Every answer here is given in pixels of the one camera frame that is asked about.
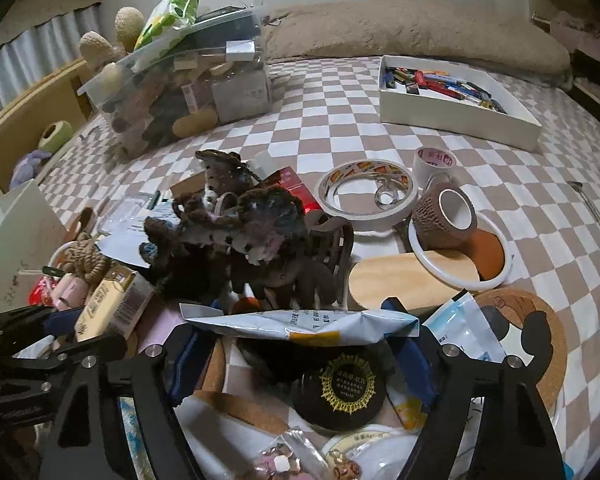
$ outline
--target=beige crochet item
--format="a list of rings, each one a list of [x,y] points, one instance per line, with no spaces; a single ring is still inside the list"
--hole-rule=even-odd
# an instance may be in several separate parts
[[[99,284],[111,265],[111,260],[98,250],[95,240],[87,233],[81,233],[64,256],[66,259],[59,268],[75,274],[89,285]]]
[[[125,56],[123,47],[112,46],[109,41],[93,31],[85,32],[82,35],[78,47],[89,68],[96,74],[100,73],[105,65]]]
[[[116,14],[116,39],[131,54],[144,27],[144,16],[135,7],[122,7]]]

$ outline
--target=yarn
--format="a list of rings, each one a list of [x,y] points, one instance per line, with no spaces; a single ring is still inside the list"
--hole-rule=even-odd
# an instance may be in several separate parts
[[[95,245],[95,240],[87,233],[81,233],[74,244],[65,252],[65,261],[59,265],[61,270],[71,272],[89,285],[97,285],[104,278],[111,260]]]

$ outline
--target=curtain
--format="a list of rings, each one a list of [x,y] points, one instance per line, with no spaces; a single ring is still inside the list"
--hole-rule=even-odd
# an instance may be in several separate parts
[[[0,110],[28,87],[80,57],[78,43],[100,31],[100,4],[72,10],[25,30],[0,47]]]

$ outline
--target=mattress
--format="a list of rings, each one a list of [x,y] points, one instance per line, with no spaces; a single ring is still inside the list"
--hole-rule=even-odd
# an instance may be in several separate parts
[[[379,58],[315,59],[270,67],[270,113],[220,126],[126,164],[114,157],[116,139],[96,118],[40,185],[68,222],[113,193],[154,192],[190,175],[194,152],[215,148],[248,159],[262,150],[293,167],[313,187],[334,166],[362,157],[411,167],[420,146],[451,150],[457,179],[476,209],[496,222],[514,254],[507,283],[535,292],[557,312],[568,346],[567,373],[553,416],[564,459],[581,477],[600,456],[600,229],[566,183],[586,183],[600,209],[600,124],[560,89],[494,75],[542,124],[536,153],[448,132],[383,124],[378,118]],[[356,255],[403,250],[397,235],[356,237]],[[265,405],[291,425],[299,417],[254,390],[251,369],[228,351],[225,391]],[[397,424],[390,407],[380,422]]]

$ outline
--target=beige pillow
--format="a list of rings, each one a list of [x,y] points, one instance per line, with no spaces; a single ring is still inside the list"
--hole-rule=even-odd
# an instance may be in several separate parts
[[[520,18],[444,2],[375,0],[292,7],[265,27],[267,60],[397,54],[477,61],[520,76],[562,78],[567,50]]]

